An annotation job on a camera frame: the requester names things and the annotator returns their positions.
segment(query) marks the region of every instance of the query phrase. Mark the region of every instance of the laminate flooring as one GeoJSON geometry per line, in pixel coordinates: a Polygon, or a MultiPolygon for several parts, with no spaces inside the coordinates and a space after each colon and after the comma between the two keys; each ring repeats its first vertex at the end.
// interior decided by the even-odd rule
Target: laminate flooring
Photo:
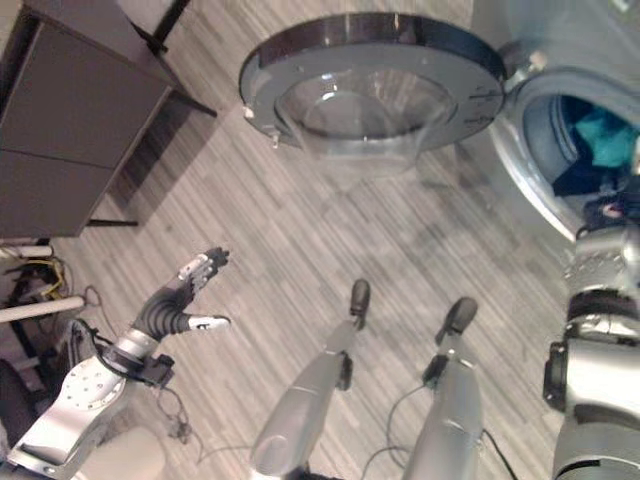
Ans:
{"type": "MultiPolygon", "coordinates": [[[[153,27],[166,1],[123,0],[153,27]]],[[[271,34],[328,13],[397,10],[468,25],[466,0],[194,0],[168,39],[168,64],[215,121],[169,106],[138,148],[96,217],[135,218],[138,228],[87,228],[55,241],[74,282],[101,292],[118,332],[145,299],[194,254],[212,246],[231,261],[192,306],[225,314],[233,327],[163,342],[176,360],[171,386],[184,399],[205,450],[250,445],[297,373],[346,317],[352,282],[373,297],[357,338],[353,386],[336,392],[314,471],[360,478],[384,446],[394,401],[420,382],[433,337],[461,295],[480,304],[465,333],[478,359],[484,422],[523,480],[549,476],[561,417],[541,398],[548,345],[561,331],[562,267],[500,204],[473,159],[457,147],[425,153],[396,177],[338,185],[242,118],[237,77],[246,55],[271,34]]],[[[108,332],[98,309],[83,317],[108,332]]],[[[393,440],[411,446],[431,399],[416,393],[398,409],[393,440]]],[[[197,444],[166,436],[153,392],[141,390],[116,429],[141,424],[161,438],[163,480],[242,479],[247,452],[225,451],[200,465],[197,444]]],[[[508,479],[489,445],[479,479],[508,479]]],[[[399,479],[387,455],[367,479],[399,479]]]]}

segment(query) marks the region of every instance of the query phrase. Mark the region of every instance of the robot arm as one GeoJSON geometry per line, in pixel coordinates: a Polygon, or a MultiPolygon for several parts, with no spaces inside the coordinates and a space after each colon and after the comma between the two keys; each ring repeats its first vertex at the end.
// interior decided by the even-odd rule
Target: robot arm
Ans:
{"type": "Polygon", "coordinates": [[[551,345],[544,398],[565,414],[553,478],[640,479],[640,230],[578,238],[567,270],[564,338],[551,345]]]}
{"type": "Polygon", "coordinates": [[[352,361],[347,350],[364,328],[370,287],[358,280],[351,293],[350,321],[341,323],[323,351],[280,398],[251,451],[254,480],[324,479],[308,472],[309,456],[324,428],[333,391],[347,390],[352,361]]]}
{"type": "Polygon", "coordinates": [[[126,406],[135,384],[164,386],[171,379],[173,360],[166,355],[152,357],[162,338],[229,324],[225,317],[184,313],[195,294],[227,263],[227,256],[219,248],[198,255],[146,302],[114,345],[105,352],[96,348],[93,357],[76,365],[53,405],[14,446],[0,478],[73,477],[109,422],[126,406]]]}

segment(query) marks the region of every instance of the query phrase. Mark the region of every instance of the black cable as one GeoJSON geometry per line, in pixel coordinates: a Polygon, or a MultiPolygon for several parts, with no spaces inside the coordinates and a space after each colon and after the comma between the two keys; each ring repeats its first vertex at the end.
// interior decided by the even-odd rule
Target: black cable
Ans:
{"type": "Polygon", "coordinates": [[[111,365],[109,365],[109,363],[103,358],[102,352],[100,351],[100,349],[98,348],[98,345],[96,344],[96,340],[100,340],[101,342],[104,342],[107,345],[113,345],[113,343],[111,341],[107,340],[106,338],[98,335],[98,333],[97,333],[98,330],[97,329],[91,328],[89,326],[89,324],[87,324],[87,322],[85,322],[81,318],[75,318],[75,319],[72,320],[72,322],[75,322],[76,324],[80,325],[82,327],[82,329],[88,334],[89,346],[91,347],[91,353],[93,353],[93,355],[95,355],[95,357],[98,359],[98,361],[100,362],[100,364],[104,368],[109,370],[114,375],[118,375],[119,377],[125,378],[127,380],[131,380],[131,381],[134,381],[134,382],[146,383],[142,378],[138,378],[138,377],[136,377],[134,375],[131,375],[130,373],[121,372],[120,370],[117,370],[117,369],[113,368],[111,365]]]}
{"type": "Polygon", "coordinates": [[[189,420],[189,414],[187,413],[187,409],[184,406],[184,402],[178,392],[175,390],[164,387],[160,389],[158,392],[158,396],[156,397],[156,406],[160,410],[160,412],[171,422],[172,430],[169,433],[169,436],[172,438],[176,438],[180,440],[182,444],[187,444],[191,437],[195,438],[198,442],[198,458],[196,460],[196,465],[200,465],[204,460],[211,457],[212,455],[232,451],[232,450],[250,450],[251,447],[249,445],[233,445],[233,446],[225,446],[219,447],[209,452],[204,451],[204,442],[202,441],[202,437],[196,432],[191,426],[191,422],[189,420]],[[169,412],[165,406],[162,404],[162,395],[164,393],[170,393],[175,401],[178,403],[178,410],[175,413],[169,412]]]}
{"type": "Polygon", "coordinates": [[[489,430],[487,430],[486,428],[482,430],[482,434],[486,435],[489,438],[489,440],[491,440],[491,443],[493,444],[493,448],[496,450],[496,453],[500,457],[500,460],[502,460],[502,463],[504,464],[505,468],[509,472],[509,475],[511,476],[512,480],[518,480],[518,476],[513,471],[513,468],[511,468],[511,464],[509,463],[509,460],[507,460],[507,457],[505,457],[504,454],[502,453],[502,450],[500,450],[500,447],[498,446],[498,442],[496,442],[495,438],[493,438],[493,435],[491,435],[491,433],[489,433],[489,430]]]}
{"type": "Polygon", "coordinates": [[[378,455],[380,455],[381,453],[384,453],[384,452],[393,452],[393,451],[396,451],[396,450],[400,450],[402,452],[410,453],[409,450],[407,450],[406,448],[399,447],[399,446],[396,446],[396,445],[391,445],[391,446],[384,447],[384,448],[381,448],[379,450],[376,450],[375,452],[373,452],[371,454],[371,456],[367,460],[367,463],[364,464],[364,468],[362,469],[362,475],[360,476],[360,480],[364,480],[365,479],[365,477],[367,476],[367,471],[369,470],[369,467],[371,466],[371,463],[375,460],[375,458],[378,455]]]}
{"type": "Polygon", "coordinates": [[[118,338],[118,334],[116,333],[116,330],[113,327],[113,323],[111,323],[111,320],[109,319],[109,316],[107,315],[107,312],[104,309],[104,303],[102,302],[102,295],[100,295],[100,292],[98,291],[98,289],[93,285],[88,285],[84,289],[84,293],[82,296],[84,297],[84,301],[87,305],[89,305],[90,307],[98,307],[100,309],[100,311],[102,312],[102,316],[104,317],[105,323],[107,324],[107,326],[109,327],[109,330],[111,331],[111,334],[114,336],[114,338],[118,338]],[[96,296],[97,302],[90,301],[89,295],[88,295],[89,292],[93,293],[96,296]]]}
{"type": "MultiPolygon", "coordinates": [[[[402,395],[398,400],[396,400],[396,402],[391,407],[391,410],[389,411],[389,415],[387,416],[387,424],[384,431],[385,445],[387,447],[391,447],[391,425],[393,422],[393,415],[395,414],[396,410],[398,409],[398,407],[403,401],[405,401],[414,393],[422,390],[423,388],[424,388],[424,385],[420,385],[419,387],[416,387],[413,390],[410,390],[409,392],[402,395]]],[[[396,449],[389,450],[389,456],[391,457],[391,460],[393,460],[393,463],[395,463],[398,467],[404,468],[405,464],[396,457],[395,451],[396,449]]]]}

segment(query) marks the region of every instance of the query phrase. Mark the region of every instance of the laundry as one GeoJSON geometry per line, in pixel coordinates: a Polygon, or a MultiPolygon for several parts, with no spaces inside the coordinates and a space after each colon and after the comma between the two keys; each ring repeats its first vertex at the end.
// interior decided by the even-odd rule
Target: laundry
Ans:
{"type": "Polygon", "coordinates": [[[594,107],[575,129],[591,149],[593,166],[621,168],[631,164],[640,131],[616,115],[594,107]]]}

